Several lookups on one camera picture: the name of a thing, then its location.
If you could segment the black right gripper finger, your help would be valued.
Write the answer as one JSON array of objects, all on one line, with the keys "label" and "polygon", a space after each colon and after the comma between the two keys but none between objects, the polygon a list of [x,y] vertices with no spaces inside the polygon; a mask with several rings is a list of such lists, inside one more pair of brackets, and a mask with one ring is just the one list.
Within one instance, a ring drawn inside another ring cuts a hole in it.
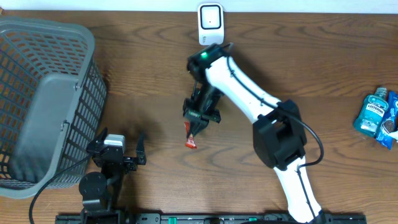
[{"label": "black right gripper finger", "polygon": [[197,120],[191,121],[191,134],[195,137],[198,133],[204,130],[208,126],[208,120]]},{"label": "black right gripper finger", "polygon": [[196,122],[194,121],[186,121],[185,129],[187,131],[187,138],[194,138],[196,131]]}]

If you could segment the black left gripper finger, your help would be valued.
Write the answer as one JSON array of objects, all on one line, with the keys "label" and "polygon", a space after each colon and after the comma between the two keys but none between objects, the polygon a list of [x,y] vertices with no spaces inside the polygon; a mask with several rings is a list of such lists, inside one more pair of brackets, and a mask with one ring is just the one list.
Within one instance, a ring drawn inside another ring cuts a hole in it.
[{"label": "black left gripper finger", "polygon": [[97,135],[91,142],[92,146],[100,146],[102,144],[104,144],[104,140],[106,139],[108,135],[108,129],[104,128],[99,135]]},{"label": "black left gripper finger", "polygon": [[145,158],[146,157],[145,148],[144,148],[144,138],[145,138],[145,134],[144,133],[140,133],[139,139],[137,141],[137,146],[136,146],[136,156],[138,158]]}]

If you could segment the red Nescafe coffee stick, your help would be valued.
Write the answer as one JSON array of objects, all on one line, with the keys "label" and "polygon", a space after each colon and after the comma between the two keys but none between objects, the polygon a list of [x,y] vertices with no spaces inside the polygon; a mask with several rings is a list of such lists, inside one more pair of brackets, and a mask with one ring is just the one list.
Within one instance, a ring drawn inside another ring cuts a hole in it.
[{"label": "red Nescafe coffee stick", "polygon": [[185,121],[184,125],[185,125],[185,129],[186,129],[186,132],[187,132],[187,140],[185,142],[185,146],[190,148],[190,149],[196,149],[197,145],[196,145],[195,140],[193,138],[193,134],[190,132],[190,122],[189,121]]}]

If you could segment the blue mouthwash bottle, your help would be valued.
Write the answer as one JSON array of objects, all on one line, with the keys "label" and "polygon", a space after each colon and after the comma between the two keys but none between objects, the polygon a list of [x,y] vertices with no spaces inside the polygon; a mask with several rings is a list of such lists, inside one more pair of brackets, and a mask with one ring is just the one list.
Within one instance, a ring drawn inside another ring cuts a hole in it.
[{"label": "blue mouthwash bottle", "polygon": [[372,138],[376,135],[389,106],[386,96],[387,88],[381,86],[365,97],[363,107],[353,123],[357,131]]}]

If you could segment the blue Oreo cookie pack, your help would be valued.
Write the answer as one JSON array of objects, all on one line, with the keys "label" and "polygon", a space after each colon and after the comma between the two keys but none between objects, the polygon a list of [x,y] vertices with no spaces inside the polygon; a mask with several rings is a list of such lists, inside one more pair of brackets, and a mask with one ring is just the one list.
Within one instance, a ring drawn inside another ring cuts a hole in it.
[{"label": "blue Oreo cookie pack", "polygon": [[390,91],[388,95],[388,108],[384,113],[381,125],[376,134],[376,141],[382,146],[392,149],[394,138],[391,136],[396,131],[397,120],[397,93]]}]

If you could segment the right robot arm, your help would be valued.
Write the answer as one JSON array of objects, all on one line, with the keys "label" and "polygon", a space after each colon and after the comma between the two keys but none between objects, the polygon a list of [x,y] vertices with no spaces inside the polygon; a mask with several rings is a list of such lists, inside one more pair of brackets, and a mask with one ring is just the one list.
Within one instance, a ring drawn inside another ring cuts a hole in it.
[{"label": "right robot arm", "polygon": [[187,71],[201,87],[195,87],[183,103],[185,145],[196,148],[195,136],[207,128],[209,122],[221,121],[216,105],[222,96],[228,97],[251,123],[254,151],[277,174],[287,198],[289,215],[298,223],[317,223],[323,211],[312,191],[306,168],[318,164],[324,154],[313,162],[306,161],[305,133],[314,137],[320,149],[322,142],[302,121],[293,101],[280,101],[270,95],[237,66],[231,56],[232,46],[211,44],[187,59]]}]

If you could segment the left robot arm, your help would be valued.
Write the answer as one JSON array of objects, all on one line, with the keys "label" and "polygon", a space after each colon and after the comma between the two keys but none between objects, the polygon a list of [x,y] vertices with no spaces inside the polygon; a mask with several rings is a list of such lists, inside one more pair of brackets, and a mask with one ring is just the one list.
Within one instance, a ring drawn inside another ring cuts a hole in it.
[{"label": "left robot arm", "polygon": [[116,206],[123,179],[146,164],[145,134],[141,133],[134,157],[125,156],[125,137],[108,134],[105,128],[87,146],[90,158],[101,170],[87,173],[79,183],[82,223],[135,223],[134,215]]}]

